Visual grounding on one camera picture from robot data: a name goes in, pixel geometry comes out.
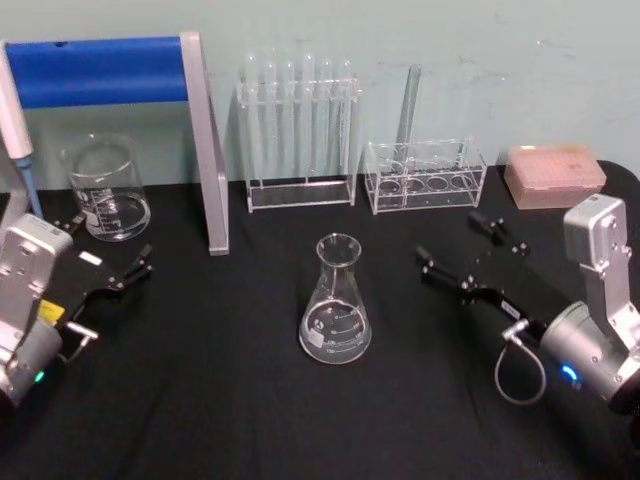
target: pipette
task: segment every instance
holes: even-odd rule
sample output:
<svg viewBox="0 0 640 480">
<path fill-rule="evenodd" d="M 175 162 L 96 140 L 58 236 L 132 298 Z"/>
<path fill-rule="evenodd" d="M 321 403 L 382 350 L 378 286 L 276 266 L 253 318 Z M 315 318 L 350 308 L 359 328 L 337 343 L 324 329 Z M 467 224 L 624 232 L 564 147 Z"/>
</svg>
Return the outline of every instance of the pipette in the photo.
<svg viewBox="0 0 640 480">
<path fill-rule="evenodd" d="M 27 187 L 33 213 L 42 218 L 42 207 L 31 176 L 33 146 L 27 132 L 16 84 L 5 50 L 6 42 L 0 40 L 0 131 L 9 157 L 16 163 Z"/>
</svg>

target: metal bracket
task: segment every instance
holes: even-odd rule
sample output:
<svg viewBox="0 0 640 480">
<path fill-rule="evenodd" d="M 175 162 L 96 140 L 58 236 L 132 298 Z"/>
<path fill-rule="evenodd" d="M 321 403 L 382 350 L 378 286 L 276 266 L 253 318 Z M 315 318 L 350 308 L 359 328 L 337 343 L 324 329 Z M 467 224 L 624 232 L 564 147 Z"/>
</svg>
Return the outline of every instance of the metal bracket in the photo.
<svg viewBox="0 0 640 480">
<path fill-rule="evenodd" d="M 180 45 L 209 232 L 209 253 L 227 255 L 229 253 L 227 176 L 211 103 L 209 74 L 204 63 L 200 35 L 196 32 L 182 33 Z"/>
<path fill-rule="evenodd" d="M 629 293 L 629 258 L 625 203 L 592 195 L 564 217 L 569 259 L 580 264 L 589 313 L 598 328 L 625 351 L 640 349 L 640 314 Z"/>
<path fill-rule="evenodd" d="M 0 364 L 31 330 L 56 261 L 72 243 L 68 233 L 30 214 L 7 231 L 0 255 Z"/>
</svg>

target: blue bar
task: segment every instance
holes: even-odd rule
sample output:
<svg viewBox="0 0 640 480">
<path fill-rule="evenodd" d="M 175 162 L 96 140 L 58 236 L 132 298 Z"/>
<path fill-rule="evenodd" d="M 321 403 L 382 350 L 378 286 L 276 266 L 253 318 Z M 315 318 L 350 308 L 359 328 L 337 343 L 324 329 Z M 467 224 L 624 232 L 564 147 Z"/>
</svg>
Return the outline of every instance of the blue bar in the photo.
<svg viewBox="0 0 640 480">
<path fill-rule="evenodd" d="M 23 108 L 187 101 L 180 37 L 6 48 Z"/>
</svg>

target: white label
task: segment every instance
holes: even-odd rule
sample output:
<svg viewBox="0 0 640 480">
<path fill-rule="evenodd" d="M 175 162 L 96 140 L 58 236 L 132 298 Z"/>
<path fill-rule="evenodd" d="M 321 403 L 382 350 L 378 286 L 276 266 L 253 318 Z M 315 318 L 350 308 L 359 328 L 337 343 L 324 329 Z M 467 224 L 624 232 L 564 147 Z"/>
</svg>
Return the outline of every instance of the white label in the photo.
<svg viewBox="0 0 640 480">
<path fill-rule="evenodd" d="M 324 335 L 313 328 L 309 329 L 309 343 L 317 348 L 322 348 L 324 343 Z"/>
<path fill-rule="evenodd" d="M 99 267 L 100 264 L 102 263 L 102 259 L 96 257 L 95 255 L 91 255 L 89 252 L 82 252 L 80 255 L 78 255 L 81 259 L 83 259 L 85 262 L 89 262 L 92 263 L 93 265 L 95 265 L 96 267 Z"/>
<path fill-rule="evenodd" d="M 516 320 L 520 320 L 520 314 L 518 313 L 518 311 L 513 308 L 511 305 L 509 305 L 506 301 L 502 301 L 502 309 L 507 312 L 509 315 L 511 315 L 513 318 L 515 318 Z"/>
</svg>

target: glass beaker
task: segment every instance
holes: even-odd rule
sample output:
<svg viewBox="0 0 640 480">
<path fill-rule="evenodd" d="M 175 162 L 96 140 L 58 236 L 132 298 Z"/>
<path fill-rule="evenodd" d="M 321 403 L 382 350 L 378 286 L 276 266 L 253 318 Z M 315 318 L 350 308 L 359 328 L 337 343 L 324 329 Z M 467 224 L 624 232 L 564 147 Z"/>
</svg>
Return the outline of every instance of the glass beaker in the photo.
<svg viewBox="0 0 640 480">
<path fill-rule="evenodd" d="M 142 232 L 151 210 L 142 189 L 128 137 L 90 134 L 60 155 L 78 207 L 87 215 L 88 232 L 119 242 Z"/>
<path fill-rule="evenodd" d="M 320 279 L 304 313 L 298 338 L 320 362 L 339 365 L 360 357 L 371 342 L 371 326 L 354 275 L 362 247 L 353 237 L 332 233 L 318 242 Z"/>
</svg>

